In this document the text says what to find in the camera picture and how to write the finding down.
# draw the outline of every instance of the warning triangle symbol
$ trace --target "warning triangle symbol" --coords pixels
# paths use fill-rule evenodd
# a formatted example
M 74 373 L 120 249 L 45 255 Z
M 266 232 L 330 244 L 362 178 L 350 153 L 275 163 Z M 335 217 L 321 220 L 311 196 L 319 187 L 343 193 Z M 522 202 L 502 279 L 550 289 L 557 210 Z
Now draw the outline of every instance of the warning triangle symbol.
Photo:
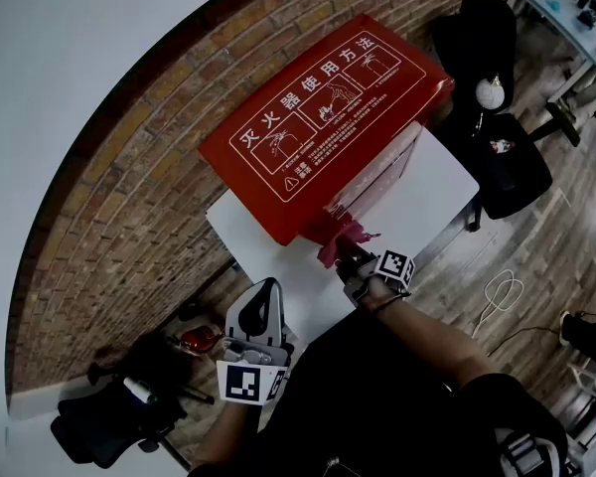
M 285 189 L 292 191 L 298 185 L 298 180 L 293 177 L 285 177 Z

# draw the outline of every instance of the desk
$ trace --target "desk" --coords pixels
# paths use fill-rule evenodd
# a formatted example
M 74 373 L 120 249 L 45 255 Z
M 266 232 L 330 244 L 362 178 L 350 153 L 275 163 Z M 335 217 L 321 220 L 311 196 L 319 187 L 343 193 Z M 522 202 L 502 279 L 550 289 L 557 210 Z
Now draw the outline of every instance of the desk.
M 508 0 L 508 5 L 513 9 L 518 0 Z M 596 25 L 593 29 L 588 29 L 576 18 L 581 10 L 576 5 L 577 0 L 524 0 L 533 7 L 539 14 L 544 16 L 560 34 L 569 41 L 578 51 L 583 59 L 581 67 L 566 81 L 561 88 L 548 100 L 555 102 L 561 98 L 570 88 L 572 88 L 581 77 L 589 71 L 592 66 L 596 66 Z M 548 1 L 556 1 L 560 4 L 560 9 L 554 11 Z
M 596 470 L 596 440 L 589 446 L 589 449 L 585 450 L 568 434 L 567 444 L 569 459 L 581 469 L 582 477 L 590 477 Z
M 386 247 L 416 256 L 470 202 L 479 186 L 457 160 L 426 129 L 402 177 L 361 218 L 369 233 L 381 236 L 364 243 L 382 253 Z M 283 247 L 276 243 L 232 191 L 207 213 L 227 249 L 252 282 L 275 277 L 283 289 L 285 322 L 309 343 L 353 311 L 333 268 L 316 255 L 319 246 L 297 237 Z

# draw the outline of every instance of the wristband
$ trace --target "wristband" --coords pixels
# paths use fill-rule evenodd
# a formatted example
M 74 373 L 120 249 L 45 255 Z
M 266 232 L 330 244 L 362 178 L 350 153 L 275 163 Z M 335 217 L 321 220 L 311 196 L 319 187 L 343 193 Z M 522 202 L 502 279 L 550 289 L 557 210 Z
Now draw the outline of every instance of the wristband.
M 391 298 L 390 300 L 388 300 L 387 302 L 384 302 L 383 304 L 379 305 L 376 309 L 371 311 L 371 314 L 373 315 L 377 315 L 377 313 L 379 313 L 380 311 L 383 311 L 384 309 L 386 309 L 390 304 L 392 304 L 395 300 L 399 300 L 402 297 L 408 297 L 410 295 L 410 293 L 405 292 L 405 293 L 398 293 L 397 295 L 395 295 L 393 298 Z

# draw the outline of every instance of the white cable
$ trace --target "white cable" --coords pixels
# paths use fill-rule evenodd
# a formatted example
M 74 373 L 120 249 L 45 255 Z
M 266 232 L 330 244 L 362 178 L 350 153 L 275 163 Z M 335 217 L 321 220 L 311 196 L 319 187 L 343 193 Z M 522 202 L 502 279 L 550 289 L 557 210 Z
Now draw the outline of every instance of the white cable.
M 495 294 L 492 296 L 492 298 L 490 297 L 490 295 L 488 294 L 488 288 L 490 287 L 490 285 L 495 282 L 495 280 L 502 274 L 505 274 L 506 272 L 510 273 L 510 279 L 504 279 L 503 281 L 501 281 L 499 283 L 499 285 L 497 286 L 497 289 L 495 290 Z M 497 294 L 499 293 L 499 290 L 501 289 L 501 287 L 506 284 L 506 283 L 510 283 L 510 288 L 508 288 L 508 291 L 506 292 L 506 295 L 504 296 L 503 299 L 501 299 L 501 302 L 499 304 L 497 304 L 495 302 L 495 299 L 497 298 Z M 517 295 L 517 298 L 513 301 L 512 304 L 510 304 L 508 307 L 503 307 L 504 302 L 506 302 L 506 300 L 508 300 L 508 297 L 510 296 L 510 292 L 513 290 L 515 283 L 518 283 L 519 286 L 521 287 L 521 291 L 519 292 L 519 295 Z M 510 311 L 513 306 L 519 301 L 519 299 L 521 298 L 521 296 L 523 295 L 523 283 L 521 281 L 519 281 L 518 279 L 515 279 L 515 273 L 512 272 L 509 268 L 506 268 L 505 270 L 502 270 L 501 272 L 499 272 L 495 277 L 493 277 L 490 281 L 488 281 L 488 284 L 486 284 L 486 287 L 484 288 L 484 295 L 486 295 L 486 299 L 488 300 L 488 305 L 486 306 L 486 309 L 483 310 L 483 312 L 481 313 L 481 316 L 479 317 L 479 322 L 477 323 L 477 326 L 475 327 L 475 330 L 473 331 L 473 338 L 477 335 L 477 332 L 479 331 L 479 328 L 482 326 L 482 324 L 488 320 L 488 318 L 490 318 L 492 315 L 495 314 L 496 311 L 501 311 L 502 313 L 508 312 Z M 492 307 L 494 307 L 494 309 L 486 314 L 488 312 L 488 310 Z

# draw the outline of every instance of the red object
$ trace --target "red object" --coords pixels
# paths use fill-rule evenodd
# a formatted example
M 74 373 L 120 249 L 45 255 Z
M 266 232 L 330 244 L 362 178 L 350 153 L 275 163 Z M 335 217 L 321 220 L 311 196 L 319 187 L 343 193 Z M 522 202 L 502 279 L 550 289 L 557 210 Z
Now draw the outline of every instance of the red object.
M 379 237 L 379 234 L 368 234 L 364 227 L 357 221 L 353 221 L 349 214 L 343 217 L 346 221 L 342 227 L 334 234 L 328 242 L 323 243 L 323 246 L 318 251 L 318 259 L 325 265 L 325 268 L 331 268 L 337 259 L 342 257 L 341 251 L 338 248 L 338 237 L 346 237 L 347 241 L 352 243 L 365 243 L 373 237 Z
M 268 81 L 200 151 L 278 243 L 299 233 L 326 243 L 341 227 L 313 235 L 323 209 L 452 86 L 423 54 L 359 16 Z
M 211 350 L 222 336 L 222 333 L 216 334 L 210 327 L 203 325 L 184 333 L 180 341 L 191 353 L 198 355 Z

